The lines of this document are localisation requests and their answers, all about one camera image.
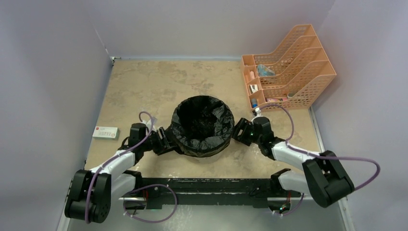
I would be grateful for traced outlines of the black plastic trash bag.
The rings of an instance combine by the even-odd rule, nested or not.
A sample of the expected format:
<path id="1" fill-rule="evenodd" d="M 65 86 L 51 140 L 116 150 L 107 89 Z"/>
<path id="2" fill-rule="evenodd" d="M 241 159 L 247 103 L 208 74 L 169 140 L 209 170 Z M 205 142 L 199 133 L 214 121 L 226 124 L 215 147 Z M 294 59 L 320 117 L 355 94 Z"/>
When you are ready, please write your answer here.
<path id="1" fill-rule="evenodd" d="M 165 134 L 179 154 L 212 157 L 230 144 L 235 118 L 222 100 L 198 95 L 183 100 L 174 110 Z"/>

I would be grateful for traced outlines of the beige round trash bin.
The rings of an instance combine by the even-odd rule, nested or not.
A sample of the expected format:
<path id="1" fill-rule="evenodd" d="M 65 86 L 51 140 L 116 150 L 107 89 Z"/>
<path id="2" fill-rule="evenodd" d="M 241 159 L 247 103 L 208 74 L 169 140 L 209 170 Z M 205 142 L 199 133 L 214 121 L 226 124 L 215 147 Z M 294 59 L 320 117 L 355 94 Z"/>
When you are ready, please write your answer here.
<path id="1" fill-rule="evenodd" d="M 186 155 L 185 158 L 192 162 L 192 163 L 196 163 L 196 164 L 211 164 L 216 162 L 217 160 L 219 160 L 221 158 L 222 154 L 215 154 L 213 156 L 207 156 L 207 157 L 196 157 L 196 156 L 188 156 Z"/>

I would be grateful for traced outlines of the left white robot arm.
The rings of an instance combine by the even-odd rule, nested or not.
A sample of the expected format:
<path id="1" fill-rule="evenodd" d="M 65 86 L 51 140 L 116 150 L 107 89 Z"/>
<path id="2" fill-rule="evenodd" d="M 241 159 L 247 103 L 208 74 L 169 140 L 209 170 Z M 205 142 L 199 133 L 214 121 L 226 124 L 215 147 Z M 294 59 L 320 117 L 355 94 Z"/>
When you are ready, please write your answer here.
<path id="1" fill-rule="evenodd" d="M 74 174 L 64 215 L 87 224 L 102 223 L 110 212 L 113 199 L 125 194 L 137 197 L 143 193 L 147 197 L 149 191 L 164 185 L 146 185 L 141 173 L 130 168 L 143 158 L 145 152 L 153 151 L 161 155 L 175 147 L 162 127 L 155 130 L 144 123 L 132 124 L 129 136 L 111 158 L 91 170 L 80 169 Z"/>

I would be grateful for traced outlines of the orange plastic file organizer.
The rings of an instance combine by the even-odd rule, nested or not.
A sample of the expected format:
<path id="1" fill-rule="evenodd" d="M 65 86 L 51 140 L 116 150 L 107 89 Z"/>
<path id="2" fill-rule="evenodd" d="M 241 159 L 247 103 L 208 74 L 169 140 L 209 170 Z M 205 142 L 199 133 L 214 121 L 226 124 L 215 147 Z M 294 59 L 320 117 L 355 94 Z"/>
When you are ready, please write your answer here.
<path id="1" fill-rule="evenodd" d="M 275 76 L 260 77 L 257 66 L 263 64 Z M 251 80 L 250 71 L 255 74 Z M 311 24 L 295 25 L 277 48 L 266 54 L 241 56 L 241 72 L 247 99 L 256 98 L 262 110 L 275 110 L 273 104 L 286 109 L 309 108 L 336 77 L 336 72 Z M 258 91 L 251 94 L 249 85 Z"/>

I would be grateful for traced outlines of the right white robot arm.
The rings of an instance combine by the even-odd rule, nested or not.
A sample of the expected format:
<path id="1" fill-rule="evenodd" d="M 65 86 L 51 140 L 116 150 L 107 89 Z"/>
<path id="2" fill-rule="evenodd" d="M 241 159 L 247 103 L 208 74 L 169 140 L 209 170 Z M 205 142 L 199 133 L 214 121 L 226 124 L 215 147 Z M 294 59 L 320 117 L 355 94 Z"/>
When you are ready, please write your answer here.
<path id="1" fill-rule="evenodd" d="M 289 164 L 301 173 L 285 170 L 274 174 L 271 192 L 281 196 L 287 191 L 304 193 L 326 208 L 355 191 L 354 183 L 332 151 L 308 151 L 274 135 L 270 120 L 264 116 L 249 121 L 241 118 L 234 127 L 234 140 L 247 146 L 257 144 L 262 155 Z"/>

